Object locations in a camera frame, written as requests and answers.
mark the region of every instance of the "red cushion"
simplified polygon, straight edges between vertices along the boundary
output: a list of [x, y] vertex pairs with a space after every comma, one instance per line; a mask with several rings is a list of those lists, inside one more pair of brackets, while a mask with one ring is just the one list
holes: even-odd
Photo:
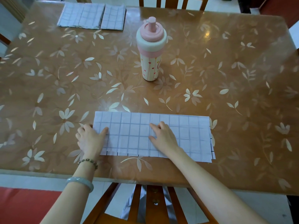
[[0, 217], [5, 224], [39, 224], [61, 192], [0, 187]]

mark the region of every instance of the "left hand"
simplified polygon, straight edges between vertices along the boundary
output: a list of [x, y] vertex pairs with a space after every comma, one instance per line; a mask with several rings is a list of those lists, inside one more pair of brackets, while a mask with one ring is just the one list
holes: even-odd
[[78, 139], [78, 146], [84, 152], [84, 159], [97, 160], [105, 142], [105, 137], [109, 128], [105, 127], [103, 131], [98, 134], [89, 124], [78, 128], [76, 138]]

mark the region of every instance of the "forearm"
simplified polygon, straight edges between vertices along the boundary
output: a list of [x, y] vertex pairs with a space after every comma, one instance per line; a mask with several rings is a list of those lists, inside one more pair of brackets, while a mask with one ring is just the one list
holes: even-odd
[[[73, 177], [84, 177], [92, 182], [95, 166], [90, 162], [82, 162]], [[79, 224], [88, 199], [90, 189], [81, 183], [67, 184], [54, 205], [43, 218], [41, 224]]]
[[267, 223], [233, 191], [194, 162], [181, 148], [169, 155], [219, 223]]

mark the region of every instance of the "hand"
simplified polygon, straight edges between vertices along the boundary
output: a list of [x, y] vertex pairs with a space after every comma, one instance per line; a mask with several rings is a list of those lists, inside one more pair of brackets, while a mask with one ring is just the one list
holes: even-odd
[[149, 136], [149, 139], [158, 150], [167, 157], [178, 150], [176, 137], [167, 124], [164, 122], [160, 122], [158, 125], [150, 123], [150, 127], [155, 132], [157, 139], [153, 136]]
[[98, 134], [88, 124], [78, 128], [76, 138], [78, 139], [78, 146], [84, 152], [84, 159], [97, 160], [105, 142], [105, 136], [109, 128], [105, 127], [103, 131]]

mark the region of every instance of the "gray pants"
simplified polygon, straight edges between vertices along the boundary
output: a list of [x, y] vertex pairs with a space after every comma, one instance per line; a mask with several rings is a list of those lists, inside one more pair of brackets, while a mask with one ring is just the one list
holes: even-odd
[[[125, 207], [123, 208], [123, 212], [120, 217], [121, 219], [128, 220], [134, 190], [132, 192], [132, 195], [129, 197]], [[163, 186], [163, 192], [164, 192], [164, 199], [165, 199], [165, 203], [166, 203], [166, 208], [167, 208], [167, 213], [168, 213], [170, 224], [177, 224], [178, 222], [176, 220], [176, 215], [174, 213], [174, 209], [173, 209], [173, 206], [171, 203], [171, 199], [170, 199], [170, 195], [169, 195], [167, 187]], [[139, 222], [139, 223], [145, 223], [145, 207], [146, 207], [146, 201], [147, 201], [146, 196], [147, 196], [147, 186], [142, 185], [141, 192], [140, 192], [138, 216], [137, 216], [137, 222]]]

